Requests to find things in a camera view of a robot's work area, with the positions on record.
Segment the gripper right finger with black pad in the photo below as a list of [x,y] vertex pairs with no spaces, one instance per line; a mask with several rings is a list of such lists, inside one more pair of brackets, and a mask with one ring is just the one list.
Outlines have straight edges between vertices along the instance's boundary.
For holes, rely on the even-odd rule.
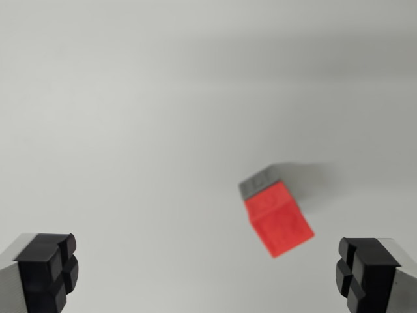
[[416,312],[416,261],[393,239],[342,238],[336,285],[354,313]]

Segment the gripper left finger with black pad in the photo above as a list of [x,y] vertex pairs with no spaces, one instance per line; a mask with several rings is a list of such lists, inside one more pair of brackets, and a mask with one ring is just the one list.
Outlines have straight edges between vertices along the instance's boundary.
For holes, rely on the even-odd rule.
[[73,234],[23,233],[1,253],[1,312],[62,312],[78,281]]

